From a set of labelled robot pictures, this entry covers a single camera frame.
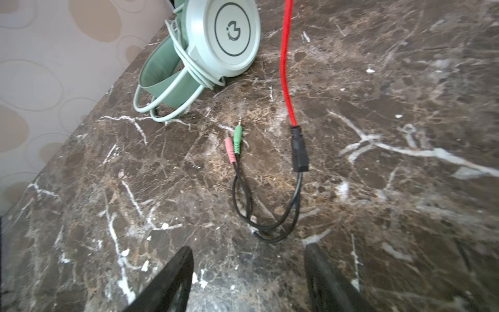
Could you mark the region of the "mint green headphones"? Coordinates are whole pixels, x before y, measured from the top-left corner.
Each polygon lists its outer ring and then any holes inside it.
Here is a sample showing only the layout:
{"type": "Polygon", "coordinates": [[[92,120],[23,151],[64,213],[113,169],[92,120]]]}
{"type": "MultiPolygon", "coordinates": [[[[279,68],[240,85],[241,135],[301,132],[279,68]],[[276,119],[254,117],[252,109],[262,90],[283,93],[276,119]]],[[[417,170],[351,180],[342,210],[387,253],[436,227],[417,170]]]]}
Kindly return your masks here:
{"type": "Polygon", "coordinates": [[[168,36],[148,57],[133,98],[134,109],[167,122],[205,89],[226,85],[256,58],[261,22],[254,1],[175,1],[168,36]]]}

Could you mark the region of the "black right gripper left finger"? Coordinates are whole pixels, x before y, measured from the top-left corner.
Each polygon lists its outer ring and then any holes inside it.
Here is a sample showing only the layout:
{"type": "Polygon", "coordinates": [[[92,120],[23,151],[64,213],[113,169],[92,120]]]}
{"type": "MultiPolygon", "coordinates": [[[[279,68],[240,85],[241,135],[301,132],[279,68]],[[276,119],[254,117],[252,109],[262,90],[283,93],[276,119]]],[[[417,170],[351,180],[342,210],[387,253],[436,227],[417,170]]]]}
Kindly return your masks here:
{"type": "Polygon", "coordinates": [[[191,247],[184,246],[124,311],[185,312],[193,273],[193,252],[191,247]]]}

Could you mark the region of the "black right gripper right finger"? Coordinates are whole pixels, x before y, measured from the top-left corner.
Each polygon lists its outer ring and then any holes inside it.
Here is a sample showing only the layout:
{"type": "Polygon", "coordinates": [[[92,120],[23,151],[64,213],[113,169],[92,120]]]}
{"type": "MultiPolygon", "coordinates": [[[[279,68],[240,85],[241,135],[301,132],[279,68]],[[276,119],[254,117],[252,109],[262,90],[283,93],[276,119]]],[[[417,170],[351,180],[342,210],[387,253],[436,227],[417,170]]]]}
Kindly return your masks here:
{"type": "Polygon", "coordinates": [[[313,311],[375,311],[318,244],[305,247],[304,267],[313,311]]]}

